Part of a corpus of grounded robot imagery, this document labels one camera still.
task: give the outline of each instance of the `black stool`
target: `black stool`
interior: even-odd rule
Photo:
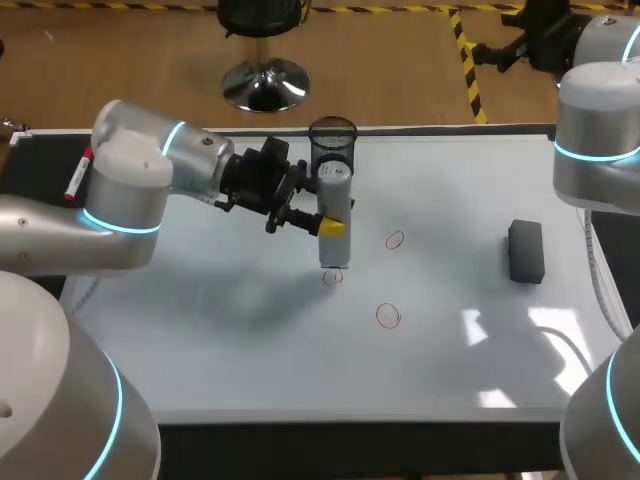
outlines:
[[[224,97],[229,102],[250,112],[278,112],[299,104],[307,96],[309,77],[305,71],[288,60],[269,58],[267,38],[304,23],[310,1],[219,0],[218,20],[229,34],[257,41],[255,60],[233,68],[222,81]]]

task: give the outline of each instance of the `black mesh pen holder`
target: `black mesh pen holder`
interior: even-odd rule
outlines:
[[[311,175],[325,162],[341,161],[354,173],[354,150],[358,129],[353,122],[342,117],[324,117],[309,127],[311,141]]]

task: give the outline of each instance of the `red marker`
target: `red marker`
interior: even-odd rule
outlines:
[[[91,160],[93,160],[93,150],[91,150],[91,145],[88,145],[87,148],[85,148],[84,153],[82,154],[82,158],[80,159],[80,163],[78,163],[78,166],[76,167],[76,171],[73,172],[73,177],[71,177],[71,181],[69,182],[67,191],[64,192],[65,200],[70,201],[76,197],[78,188],[80,188],[80,184],[82,183],[82,179],[84,178],[84,174],[86,173]]]

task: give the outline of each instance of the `floor tape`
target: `floor tape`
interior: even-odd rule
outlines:
[[[464,35],[464,30],[462,30],[462,18],[460,17],[460,11],[449,10],[448,14],[451,21],[451,27],[453,28],[453,33],[456,36],[456,44],[460,51],[460,58],[462,59],[464,78],[467,83],[467,95],[469,97],[469,104],[471,105],[473,116],[478,124],[488,123],[487,115],[484,113],[482,102],[480,101],[480,91],[478,90],[478,81],[476,79],[473,55],[471,54],[471,48],[469,48],[467,39]]]
[[[572,4],[573,8],[583,10],[624,10],[622,4]],[[522,4],[495,3],[489,5],[408,5],[397,7],[312,7],[315,13],[424,13],[440,11],[508,11],[514,12],[522,9]],[[25,8],[25,9],[105,9],[105,10],[146,10],[150,12],[215,12],[217,7],[209,5],[173,5],[164,3],[102,3],[102,2],[0,2],[0,8]]]

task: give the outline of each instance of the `white table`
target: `white table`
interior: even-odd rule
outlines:
[[[290,161],[308,159],[307,139],[280,138]],[[236,151],[262,141],[236,139]],[[361,137],[352,262],[334,286],[305,232],[268,235],[264,217],[174,196],[151,264],[104,280],[77,320],[162,424],[557,422],[585,361],[595,368],[618,341],[552,167],[542,135]],[[315,208],[310,195],[295,203]],[[508,278],[516,218],[542,224],[539,286]],[[396,231],[404,242],[389,251]],[[383,303],[401,314],[393,329],[376,320]]]

